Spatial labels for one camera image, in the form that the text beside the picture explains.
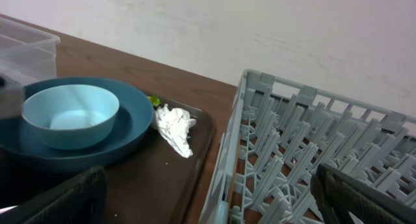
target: clear plastic container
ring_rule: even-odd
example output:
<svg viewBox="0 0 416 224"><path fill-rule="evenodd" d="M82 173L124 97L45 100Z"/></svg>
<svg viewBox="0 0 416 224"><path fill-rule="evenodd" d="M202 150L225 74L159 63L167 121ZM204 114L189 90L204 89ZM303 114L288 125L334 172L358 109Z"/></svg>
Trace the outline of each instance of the clear plastic container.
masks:
<svg viewBox="0 0 416 224"><path fill-rule="evenodd" d="M57 76L58 36L0 18L0 74L21 85Z"/></svg>
<svg viewBox="0 0 416 224"><path fill-rule="evenodd" d="M58 36L0 18L0 119L20 115L23 87L57 76Z"/></svg>

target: light blue bowl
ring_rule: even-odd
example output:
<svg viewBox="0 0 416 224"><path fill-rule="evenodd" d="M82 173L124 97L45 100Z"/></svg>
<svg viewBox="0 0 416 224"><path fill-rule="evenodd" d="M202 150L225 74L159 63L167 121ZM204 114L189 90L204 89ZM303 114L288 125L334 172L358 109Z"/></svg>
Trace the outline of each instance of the light blue bowl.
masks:
<svg viewBox="0 0 416 224"><path fill-rule="evenodd" d="M56 149L83 149L106 138L120 107L110 91L92 85L48 88L23 104L23 119L31 134Z"/></svg>

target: white wall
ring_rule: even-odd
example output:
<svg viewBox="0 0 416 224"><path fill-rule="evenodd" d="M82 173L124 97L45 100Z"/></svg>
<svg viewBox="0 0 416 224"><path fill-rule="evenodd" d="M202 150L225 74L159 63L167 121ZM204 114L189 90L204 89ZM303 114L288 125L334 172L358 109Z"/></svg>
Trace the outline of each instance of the white wall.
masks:
<svg viewBox="0 0 416 224"><path fill-rule="evenodd" d="M416 116L416 0L0 0L0 13L230 84L252 68Z"/></svg>

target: bowl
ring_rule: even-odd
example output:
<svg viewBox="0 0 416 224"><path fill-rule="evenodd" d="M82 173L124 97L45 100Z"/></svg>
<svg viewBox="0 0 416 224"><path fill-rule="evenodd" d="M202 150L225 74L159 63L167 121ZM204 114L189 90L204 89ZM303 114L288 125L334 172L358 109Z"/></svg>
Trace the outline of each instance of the bowl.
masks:
<svg viewBox="0 0 416 224"><path fill-rule="evenodd" d="M92 147L60 150L36 139L31 134L33 127L22 116L0 119L0 158L6 153L11 160L38 171L79 173L92 166L111 165L148 144L142 140L146 139L154 110L148 97L130 84L99 77L57 78L26 86L25 96L29 99L48 88L69 84L98 86L118 98L120 107L110 134Z"/></svg>
<svg viewBox="0 0 416 224"><path fill-rule="evenodd" d="M28 98L22 117L37 140L56 149L83 149L112 130L120 107L110 91L92 85L48 88Z"/></svg>

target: green food scrap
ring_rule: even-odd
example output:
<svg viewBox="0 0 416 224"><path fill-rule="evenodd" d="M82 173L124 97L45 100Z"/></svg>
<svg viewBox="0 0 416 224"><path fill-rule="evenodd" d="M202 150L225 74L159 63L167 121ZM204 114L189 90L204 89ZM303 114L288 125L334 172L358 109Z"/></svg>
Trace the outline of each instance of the green food scrap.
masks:
<svg viewBox="0 0 416 224"><path fill-rule="evenodd" d="M148 97L148 99L153 106L158 106L161 104L161 100L159 100L156 95L152 95L151 97Z"/></svg>

